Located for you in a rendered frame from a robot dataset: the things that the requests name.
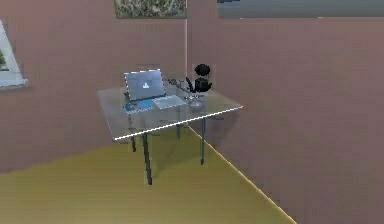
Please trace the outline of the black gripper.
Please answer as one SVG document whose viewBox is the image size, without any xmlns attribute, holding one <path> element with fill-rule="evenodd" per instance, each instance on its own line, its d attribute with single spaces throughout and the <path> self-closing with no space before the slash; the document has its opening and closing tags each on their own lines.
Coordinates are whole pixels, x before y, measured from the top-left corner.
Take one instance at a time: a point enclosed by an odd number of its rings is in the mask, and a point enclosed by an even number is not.
<svg viewBox="0 0 384 224">
<path fill-rule="evenodd" d="M 198 75 L 198 78 L 195 80 L 195 88 L 191 80 L 185 77 L 189 90 L 183 85 L 183 80 L 176 80 L 174 78 L 168 80 L 168 83 L 176 88 L 175 93 L 177 95 L 186 97 L 190 95 L 190 92 L 207 92 L 211 89 L 212 83 L 207 78 L 210 73 L 210 67 L 206 64 L 199 64 L 195 67 L 195 72 Z"/>
</svg>

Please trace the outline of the grey open laptop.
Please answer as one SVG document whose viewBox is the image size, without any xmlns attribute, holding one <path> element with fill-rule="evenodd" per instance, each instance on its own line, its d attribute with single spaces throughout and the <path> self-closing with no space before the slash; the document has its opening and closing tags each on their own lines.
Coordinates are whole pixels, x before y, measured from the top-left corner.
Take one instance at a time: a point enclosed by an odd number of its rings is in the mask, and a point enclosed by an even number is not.
<svg viewBox="0 0 384 224">
<path fill-rule="evenodd" d="M 130 102 L 149 100 L 159 109 L 185 105 L 177 95 L 167 95 L 160 69 L 131 71 L 124 74 L 126 97 Z"/>
</svg>

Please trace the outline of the blue flat book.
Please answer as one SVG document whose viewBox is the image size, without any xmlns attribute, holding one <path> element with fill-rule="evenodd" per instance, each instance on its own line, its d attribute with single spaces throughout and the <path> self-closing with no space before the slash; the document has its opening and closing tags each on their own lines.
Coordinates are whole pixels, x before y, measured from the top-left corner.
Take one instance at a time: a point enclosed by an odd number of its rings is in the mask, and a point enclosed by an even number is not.
<svg viewBox="0 0 384 224">
<path fill-rule="evenodd" d="M 154 107 L 151 100 L 142 100 L 137 102 L 129 102 L 123 106 L 127 114 L 135 114 L 152 110 Z"/>
</svg>

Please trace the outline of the glass table with dark legs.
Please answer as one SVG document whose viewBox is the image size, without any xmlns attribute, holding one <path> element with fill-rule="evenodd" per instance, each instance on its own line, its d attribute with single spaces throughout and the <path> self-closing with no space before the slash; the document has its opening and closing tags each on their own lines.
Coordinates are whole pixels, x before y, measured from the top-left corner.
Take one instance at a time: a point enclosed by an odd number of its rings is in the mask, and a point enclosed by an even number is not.
<svg viewBox="0 0 384 224">
<path fill-rule="evenodd" d="M 165 87 L 167 95 L 177 95 L 175 90 L 176 88 L 171 85 Z M 205 162 L 206 120 L 242 108 L 240 103 L 210 90 L 206 93 L 190 94 L 186 97 L 177 95 L 186 101 L 185 105 L 159 109 L 153 104 L 152 110 L 127 114 L 123 106 L 128 101 L 124 98 L 123 93 L 123 87 L 103 89 L 97 92 L 112 139 L 115 142 L 133 140 L 135 136 L 139 136 L 142 139 L 146 178 L 149 185 L 152 184 L 148 144 L 149 134 L 171 127 L 176 127 L 177 130 L 180 130 L 183 124 L 200 121 L 200 164 L 203 165 Z"/>
</svg>

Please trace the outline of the framed picture with green foliage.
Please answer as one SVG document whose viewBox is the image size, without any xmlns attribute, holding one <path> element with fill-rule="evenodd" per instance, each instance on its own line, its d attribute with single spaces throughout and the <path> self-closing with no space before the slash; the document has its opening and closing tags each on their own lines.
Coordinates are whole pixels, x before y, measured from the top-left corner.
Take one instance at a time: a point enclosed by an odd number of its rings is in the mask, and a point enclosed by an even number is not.
<svg viewBox="0 0 384 224">
<path fill-rule="evenodd" d="M 185 18 L 187 0 L 114 0 L 119 19 Z"/>
</svg>

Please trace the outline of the wide grey framed picture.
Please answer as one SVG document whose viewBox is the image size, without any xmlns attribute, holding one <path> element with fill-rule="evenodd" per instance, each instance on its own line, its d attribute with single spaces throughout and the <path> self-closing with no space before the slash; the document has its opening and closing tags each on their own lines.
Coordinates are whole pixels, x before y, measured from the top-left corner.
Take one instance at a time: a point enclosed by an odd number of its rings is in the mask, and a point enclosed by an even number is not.
<svg viewBox="0 0 384 224">
<path fill-rule="evenodd" d="M 216 0 L 220 18 L 384 17 L 384 0 Z"/>
</svg>

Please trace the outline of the white framed window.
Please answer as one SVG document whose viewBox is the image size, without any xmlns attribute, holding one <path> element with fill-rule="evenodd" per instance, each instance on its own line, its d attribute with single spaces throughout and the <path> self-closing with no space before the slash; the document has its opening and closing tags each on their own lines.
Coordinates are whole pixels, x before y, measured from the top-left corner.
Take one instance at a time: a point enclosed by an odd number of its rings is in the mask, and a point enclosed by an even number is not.
<svg viewBox="0 0 384 224">
<path fill-rule="evenodd" d="M 0 88 L 27 86 L 29 80 L 19 67 L 6 28 L 0 19 Z"/>
</svg>

